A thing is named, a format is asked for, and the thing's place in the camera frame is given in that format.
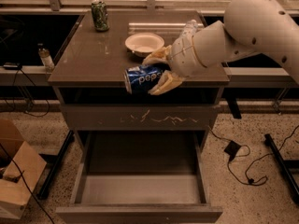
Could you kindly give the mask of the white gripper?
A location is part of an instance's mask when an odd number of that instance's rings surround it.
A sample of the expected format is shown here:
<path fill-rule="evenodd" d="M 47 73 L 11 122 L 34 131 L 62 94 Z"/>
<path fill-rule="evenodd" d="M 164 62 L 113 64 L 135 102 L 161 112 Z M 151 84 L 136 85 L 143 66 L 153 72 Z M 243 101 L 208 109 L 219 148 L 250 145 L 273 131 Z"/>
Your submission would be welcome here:
<path fill-rule="evenodd" d="M 191 35 L 180 36 L 173 45 L 153 51 L 142 62 L 144 65 L 169 63 L 171 70 L 164 71 L 158 83 L 148 91 L 150 95 L 161 95 L 180 86 L 183 77 L 195 77 L 206 70 L 194 51 Z"/>

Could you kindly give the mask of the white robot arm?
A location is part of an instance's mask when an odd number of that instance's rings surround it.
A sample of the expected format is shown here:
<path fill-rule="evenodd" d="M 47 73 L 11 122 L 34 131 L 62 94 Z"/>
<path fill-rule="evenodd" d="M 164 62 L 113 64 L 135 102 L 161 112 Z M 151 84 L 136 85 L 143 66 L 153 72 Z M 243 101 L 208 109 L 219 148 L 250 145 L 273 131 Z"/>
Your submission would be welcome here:
<path fill-rule="evenodd" d="M 180 36 L 144 60 L 145 65 L 165 63 L 158 83 L 149 90 L 161 95 L 217 63 L 234 62 L 262 53 L 299 81 L 299 27 L 276 0 L 232 0 L 223 20 L 198 30 L 187 21 Z"/>

